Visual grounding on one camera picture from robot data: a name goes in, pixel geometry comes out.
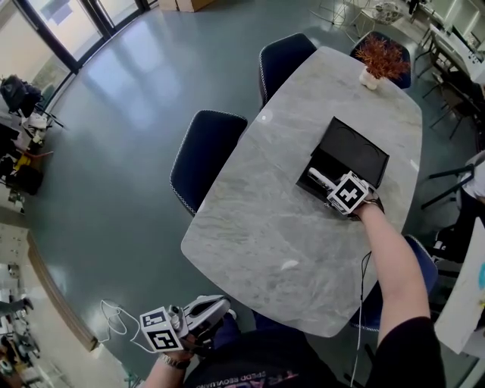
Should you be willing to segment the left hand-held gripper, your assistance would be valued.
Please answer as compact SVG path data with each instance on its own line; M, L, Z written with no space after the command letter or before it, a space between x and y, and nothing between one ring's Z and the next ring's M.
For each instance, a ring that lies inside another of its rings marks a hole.
M230 301L223 295L198 296L186 308L170 305L139 316L140 327L154 352L186 349L192 339L214 327L230 310Z

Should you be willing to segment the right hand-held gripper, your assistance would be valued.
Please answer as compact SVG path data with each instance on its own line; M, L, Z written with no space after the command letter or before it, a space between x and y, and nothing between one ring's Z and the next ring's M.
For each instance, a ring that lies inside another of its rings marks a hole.
M341 214L351 216L362 204L380 206L380 198L375 189L365 180L350 171L342 175L338 185L320 175L323 188L329 192L327 201Z

